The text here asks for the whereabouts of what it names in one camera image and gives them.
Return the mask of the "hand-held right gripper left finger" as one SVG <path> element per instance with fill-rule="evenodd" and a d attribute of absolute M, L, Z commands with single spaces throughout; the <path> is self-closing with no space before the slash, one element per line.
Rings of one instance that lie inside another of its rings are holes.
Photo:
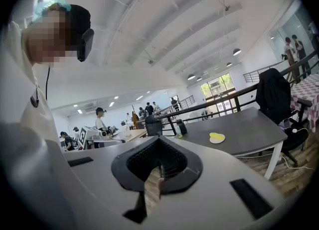
<path fill-rule="evenodd" d="M 130 230 L 139 225 L 123 216 L 128 210 L 134 209 L 139 200 L 139 193 L 125 190 L 114 178 L 111 171 L 113 159 L 150 138 L 139 138 L 134 141 L 112 145 L 104 148 L 81 150 L 79 152 L 66 152 L 66 160 L 75 160 L 90 157 L 92 162 L 72 167 L 81 183 L 93 194 L 103 209 L 98 211 L 111 223 L 118 220 L 116 229 Z"/>

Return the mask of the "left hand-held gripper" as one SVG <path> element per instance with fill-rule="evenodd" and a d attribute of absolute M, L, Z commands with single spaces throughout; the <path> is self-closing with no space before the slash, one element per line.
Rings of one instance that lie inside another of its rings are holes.
<path fill-rule="evenodd" d="M 81 147 L 91 147 L 98 144 L 100 140 L 105 140 L 107 133 L 95 127 L 83 126 L 79 133 L 78 143 Z"/>

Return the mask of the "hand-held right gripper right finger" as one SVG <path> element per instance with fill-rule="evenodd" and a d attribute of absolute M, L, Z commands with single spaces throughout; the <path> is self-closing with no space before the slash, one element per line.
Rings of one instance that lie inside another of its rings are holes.
<path fill-rule="evenodd" d="M 198 155 L 203 171 L 187 191 L 161 197 L 146 219 L 147 230 L 266 230 L 280 220 L 285 198 L 265 177 L 223 151 L 170 140 Z M 230 184 L 237 179 L 246 180 L 272 210 L 254 219 Z"/>

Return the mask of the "row of ceiling light panels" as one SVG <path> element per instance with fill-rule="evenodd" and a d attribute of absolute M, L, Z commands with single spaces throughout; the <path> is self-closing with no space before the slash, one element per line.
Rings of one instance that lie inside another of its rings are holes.
<path fill-rule="evenodd" d="M 83 115 L 94 113 L 96 108 L 98 107 L 108 110 L 108 108 L 129 105 L 131 103 L 134 103 L 135 101 L 141 100 L 143 97 L 151 93 L 151 91 L 126 93 L 119 96 L 109 96 L 101 99 L 90 100 L 85 103 L 78 103 L 76 107 L 73 106 L 73 108 L 69 110 L 68 115 Z"/>

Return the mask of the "wooden coat stand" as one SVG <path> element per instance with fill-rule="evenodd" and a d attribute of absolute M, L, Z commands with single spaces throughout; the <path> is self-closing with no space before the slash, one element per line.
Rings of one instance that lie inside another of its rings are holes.
<path fill-rule="evenodd" d="M 138 124 L 139 117 L 138 117 L 138 115 L 136 114 L 133 105 L 132 105 L 132 108 L 133 108 L 133 111 L 132 111 L 132 121 L 133 121 L 133 124 L 134 124 L 134 126 L 135 126 L 136 129 L 140 129 L 140 128 L 139 128 L 139 124 Z"/>

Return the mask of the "black water bottle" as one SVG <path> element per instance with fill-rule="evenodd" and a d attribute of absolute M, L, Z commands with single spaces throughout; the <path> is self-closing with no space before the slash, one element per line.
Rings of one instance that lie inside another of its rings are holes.
<path fill-rule="evenodd" d="M 184 122 L 183 122 L 181 119 L 177 119 L 177 120 L 176 120 L 176 124 L 177 124 L 177 126 L 179 127 L 180 133 L 181 133 L 182 135 L 184 135 L 184 134 L 187 133 L 187 128 L 186 128 Z"/>

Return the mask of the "black mesh office chair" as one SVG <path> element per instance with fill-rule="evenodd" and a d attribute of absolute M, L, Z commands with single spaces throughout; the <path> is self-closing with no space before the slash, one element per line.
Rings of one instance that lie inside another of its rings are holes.
<path fill-rule="evenodd" d="M 155 119 L 154 115 L 150 115 L 145 119 L 145 127 L 148 136 L 162 135 L 162 122 L 160 119 Z"/>

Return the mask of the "person in white shirt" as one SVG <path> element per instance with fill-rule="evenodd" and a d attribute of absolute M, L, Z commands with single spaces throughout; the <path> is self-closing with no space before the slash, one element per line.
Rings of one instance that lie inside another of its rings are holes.
<path fill-rule="evenodd" d="M 60 146 L 52 112 L 23 49 L 23 32 L 14 21 L 0 32 L 0 120 L 18 122 Z"/>

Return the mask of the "black metal railing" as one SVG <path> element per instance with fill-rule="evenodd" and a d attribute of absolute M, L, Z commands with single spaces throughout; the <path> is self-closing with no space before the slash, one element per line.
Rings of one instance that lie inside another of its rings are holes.
<path fill-rule="evenodd" d="M 314 56 L 318 55 L 319 56 L 319 49 L 315 50 L 314 52 L 312 52 L 310 55 L 306 56 L 304 59 L 300 60 L 299 62 L 295 63 L 295 64 L 291 64 L 288 68 L 282 70 L 280 73 L 283 75 L 283 76 L 287 76 L 288 78 L 289 77 L 292 77 L 293 76 L 293 72 L 298 68 L 300 67 L 302 64 L 306 63 L 307 61 L 309 61 L 310 59 L 312 59 Z M 312 65 L 310 68 L 306 69 L 303 73 L 301 73 L 299 76 L 296 76 L 295 78 L 293 79 L 290 79 L 289 80 L 289 83 L 292 84 L 292 83 L 296 83 L 297 82 L 297 79 L 299 79 L 300 77 L 302 77 L 303 75 L 305 75 L 307 73 L 307 71 L 310 71 L 312 70 L 315 65 L 318 65 L 319 64 L 319 60 L 317 62 L 314 63 L 314 65 Z M 252 81 L 252 84 L 251 86 L 247 87 L 247 88 L 244 88 L 240 91 L 237 91 L 235 93 L 232 93 L 232 94 L 222 94 L 220 96 L 218 96 L 217 98 L 209 98 L 209 102 L 206 102 L 206 103 L 203 103 L 203 104 L 200 104 L 200 105 L 193 105 L 192 107 L 189 107 L 189 108 L 185 108 L 183 110 L 180 110 L 180 111 L 177 111 L 177 112 L 171 112 L 171 113 L 165 113 L 165 114 L 162 114 L 161 112 L 158 112 L 154 115 L 152 115 L 151 117 L 147 117 L 146 119 L 144 120 L 139 120 L 138 123 L 146 123 L 146 121 L 148 120 L 154 120 L 154 121 L 157 121 L 157 120 L 161 120 L 161 119 L 164 119 L 164 122 L 162 123 L 162 126 L 166 125 L 166 124 L 170 124 L 171 126 L 171 130 L 173 132 L 175 132 L 175 129 L 174 129 L 174 126 L 173 124 L 176 123 L 177 121 L 173 121 L 172 118 L 175 117 L 175 116 L 180 116 L 180 115 L 184 115 L 184 114 L 187 114 L 187 113 L 192 113 L 192 112 L 197 112 L 199 110 L 202 110 L 202 109 L 206 109 L 210 106 L 214 106 L 214 105 L 217 105 L 217 104 L 221 104 L 221 103 L 224 103 L 225 101 L 229 101 L 230 103 L 230 108 L 227 108 L 227 109 L 224 109 L 224 110 L 218 110 L 217 112 L 212 112 L 210 114 L 203 114 L 203 115 L 198 115 L 198 116 L 194 116 L 194 117 L 187 117 L 185 119 L 183 119 L 182 121 L 192 121 L 192 120 L 197 120 L 197 119 L 206 119 L 210 116 L 214 116 L 214 115 L 220 115 L 221 113 L 227 113 L 228 111 L 236 111 L 236 112 L 239 112 L 242 110 L 242 108 L 244 106 L 247 106 L 249 104 L 252 104 L 253 102 L 255 102 L 256 100 L 254 98 L 251 98 L 249 101 L 247 102 L 244 102 L 244 103 L 241 103 L 239 101 L 239 97 L 240 96 L 243 96 L 247 93 L 250 93 L 254 90 L 257 89 L 257 86 L 258 86 L 258 82 L 259 82 L 259 75 L 271 68 L 275 68 L 279 66 L 279 64 L 274 64 L 274 65 L 270 65 L 270 66 L 267 66 L 265 68 L 262 68 L 262 69 L 258 69 L 252 73 L 249 73 L 248 75 L 251 77 L 251 81 Z"/>

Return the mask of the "glass entrance door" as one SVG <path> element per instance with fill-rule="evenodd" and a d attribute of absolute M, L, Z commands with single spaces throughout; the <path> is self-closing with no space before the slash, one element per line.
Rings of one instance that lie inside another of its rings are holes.
<path fill-rule="evenodd" d="M 205 101 L 212 102 L 218 99 L 225 98 L 230 94 L 236 92 L 233 80 L 229 73 L 219 76 L 213 80 L 210 80 L 202 85 L 200 85 L 202 93 L 205 97 Z M 209 113 L 216 113 L 212 118 L 225 116 L 237 112 L 235 109 L 236 104 L 234 99 L 224 100 L 215 105 L 208 107 Z"/>

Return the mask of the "black office chair with jacket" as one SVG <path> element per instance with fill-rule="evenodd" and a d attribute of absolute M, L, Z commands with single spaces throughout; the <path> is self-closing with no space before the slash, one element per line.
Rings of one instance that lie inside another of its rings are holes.
<path fill-rule="evenodd" d="M 301 109 L 297 111 L 299 120 L 292 118 L 295 113 L 291 109 L 291 87 L 284 76 L 274 68 L 259 75 L 259 84 L 256 92 L 256 103 L 260 111 L 272 122 L 280 127 L 288 138 L 283 142 L 281 152 L 298 166 L 297 160 L 290 151 L 305 144 L 309 132 L 302 125 L 301 118 L 305 108 L 311 107 L 312 103 L 306 100 L 298 100 Z"/>

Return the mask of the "grey metal railing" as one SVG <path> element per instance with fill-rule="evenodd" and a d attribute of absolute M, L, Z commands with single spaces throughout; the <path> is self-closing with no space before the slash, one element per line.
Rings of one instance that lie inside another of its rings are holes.
<path fill-rule="evenodd" d="M 245 73 L 243 74 L 243 77 L 245 79 L 246 83 L 258 83 L 259 82 L 259 75 L 271 68 L 275 68 L 278 71 L 283 71 L 285 68 L 287 68 L 288 65 L 288 61 L 284 60 L 282 62 L 276 63 L 276 64 L 272 64 L 270 66 L 266 66 L 264 68 L 260 68 L 258 70 L 255 71 L 251 71 L 249 73 Z"/>

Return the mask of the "red checkered tablecloth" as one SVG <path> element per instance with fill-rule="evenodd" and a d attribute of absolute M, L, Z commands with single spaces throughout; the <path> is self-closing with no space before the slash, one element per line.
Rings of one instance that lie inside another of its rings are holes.
<path fill-rule="evenodd" d="M 312 74 L 291 88 L 291 109 L 299 111 L 301 104 L 298 100 L 306 100 L 312 103 L 305 109 L 304 114 L 310 121 L 310 129 L 316 131 L 316 122 L 319 120 L 319 74 Z"/>

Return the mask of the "teal hair cap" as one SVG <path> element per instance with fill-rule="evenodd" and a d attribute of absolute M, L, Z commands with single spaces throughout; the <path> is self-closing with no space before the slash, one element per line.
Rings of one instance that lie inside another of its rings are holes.
<path fill-rule="evenodd" d="M 47 13 L 49 10 L 55 10 L 54 7 L 57 7 L 57 9 L 63 9 L 66 12 L 69 12 L 71 10 L 71 5 L 66 0 L 45 0 L 42 2 L 39 2 L 34 10 L 32 15 L 32 22 L 37 21 L 39 18 L 42 18 L 45 13 Z"/>

